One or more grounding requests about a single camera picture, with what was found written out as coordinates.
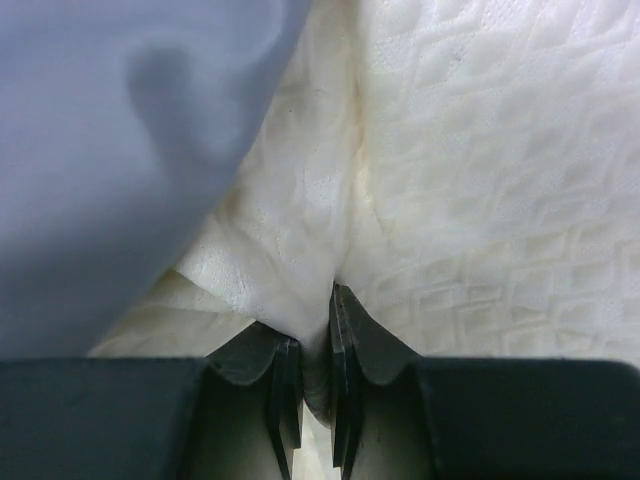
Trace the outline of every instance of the white cloth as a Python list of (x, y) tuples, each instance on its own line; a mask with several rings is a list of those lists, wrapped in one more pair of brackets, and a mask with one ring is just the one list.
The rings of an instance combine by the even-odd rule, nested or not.
[(639, 362), (639, 127), (633, 0), (316, 0), (177, 270), (307, 345), (337, 276), (421, 353)]

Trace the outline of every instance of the quilted fabric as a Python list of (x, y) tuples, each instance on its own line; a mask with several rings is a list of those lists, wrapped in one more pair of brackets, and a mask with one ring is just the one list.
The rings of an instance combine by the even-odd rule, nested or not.
[(309, 348), (337, 276), (424, 354), (640, 364), (639, 127), (634, 0), (316, 0), (190, 293), (98, 351)]

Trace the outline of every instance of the smooth white fabric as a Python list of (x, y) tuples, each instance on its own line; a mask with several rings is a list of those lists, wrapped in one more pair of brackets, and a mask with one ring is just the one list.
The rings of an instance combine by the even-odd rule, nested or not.
[(633, 0), (316, 0), (177, 271), (307, 344), (337, 276), (422, 353), (639, 362), (639, 126)]

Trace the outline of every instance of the crumpled white cloth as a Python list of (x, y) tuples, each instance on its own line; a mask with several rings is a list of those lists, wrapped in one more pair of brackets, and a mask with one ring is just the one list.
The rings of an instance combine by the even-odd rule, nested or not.
[[(139, 321), (129, 353), (213, 350), (213, 298), (310, 347), (337, 278), (423, 354), (640, 363), (638, 132), (634, 0), (316, 0), (176, 267), (198, 306), (161, 290), (98, 350)], [(160, 308), (192, 313), (150, 333)]]

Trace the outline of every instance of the mattress pad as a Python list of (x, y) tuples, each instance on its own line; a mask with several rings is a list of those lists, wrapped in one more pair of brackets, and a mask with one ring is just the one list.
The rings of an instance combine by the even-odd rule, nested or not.
[(250, 319), (313, 349), (337, 279), (422, 354), (640, 364), (639, 132), (638, 2), (316, 0), (236, 187), (96, 353)]

